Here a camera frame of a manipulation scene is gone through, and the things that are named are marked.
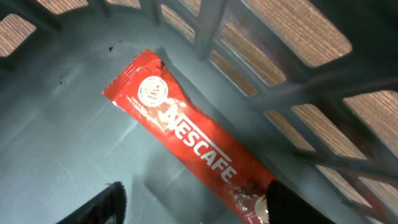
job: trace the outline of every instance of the brown fabric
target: brown fabric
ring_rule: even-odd
[[[23,18],[10,14],[0,22],[0,57],[7,57],[36,27]]]
[[[292,127],[292,125],[278,112],[269,111],[265,115],[279,128],[279,130],[287,137],[292,143],[300,149],[315,151],[315,149],[308,143],[304,137]]]
[[[372,207],[337,171],[323,166],[317,168],[350,200]]]
[[[377,220],[375,220],[374,218],[371,218],[371,217],[368,217],[368,219],[371,221],[371,223],[373,223],[373,224],[384,224],[384,223],[382,223],[382,222],[380,222],[380,221],[377,221]]]
[[[302,121],[339,156],[366,159],[364,154],[314,105],[293,107]]]
[[[344,102],[398,155],[398,93],[379,91]]]
[[[371,187],[371,190],[378,195],[381,200],[390,206],[393,211],[398,213],[398,190],[386,183],[380,181],[360,177],[360,179]]]
[[[235,83],[246,96],[254,96],[256,94],[256,89],[218,52],[212,51],[210,61],[213,62],[233,83]]]
[[[86,0],[37,0],[54,14],[61,14],[78,7],[87,6]]]
[[[308,0],[244,0],[311,66],[346,55],[350,42]]]
[[[229,22],[223,27],[221,40],[247,61],[268,85],[278,85],[286,80],[282,71],[234,24]]]
[[[195,40],[195,31],[171,8],[162,4],[162,15],[166,22],[181,31],[190,42]]]
[[[181,0],[195,16],[199,15],[201,0]]]
[[[131,6],[136,9],[140,9],[141,5],[139,4],[139,0],[107,0],[107,2],[111,4],[119,4],[122,6]]]

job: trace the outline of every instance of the nescafe logo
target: nescafe logo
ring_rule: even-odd
[[[138,88],[138,98],[142,104],[148,107],[161,105],[169,94],[166,82],[157,76],[144,79]]]

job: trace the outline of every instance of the red coffee stick packet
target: red coffee stick packet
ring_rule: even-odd
[[[184,95],[161,59],[145,50],[103,94],[138,120],[246,223],[268,223],[275,177]]]

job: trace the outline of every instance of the gray plastic basket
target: gray plastic basket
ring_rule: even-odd
[[[36,26],[0,58],[0,223],[54,223],[106,187],[127,190],[125,223],[240,223],[140,124],[101,91],[139,52],[156,51],[188,97],[278,179],[336,223],[398,223],[397,214],[358,176],[397,186],[398,161],[341,99],[396,90],[394,1],[312,0],[353,51],[312,68],[238,0],[201,0],[194,16],[183,2],[140,0],[141,8],[88,0],[52,14],[36,1],[1,0]],[[190,42],[164,21],[161,4],[195,31]],[[219,38],[233,20],[285,73],[269,87]],[[248,98],[210,61],[217,50],[256,89]],[[368,158],[338,157],[291,106],[312,103]],[[264,116],[277,110],[317,152],[298,150]],[[344,196],[315,165],[336,169],[373,207]]]

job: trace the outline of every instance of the black object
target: black object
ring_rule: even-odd
[[[266,195],[270,224],[334,223],[278,180]],[[126,202],[122,183],[115,182],[58,224],[122,224]]]
[[[266,194],[270,224],[334,223],[277,180]]]
[[[123,184],[115,182],[58,224],[122,224],[126,202]]]

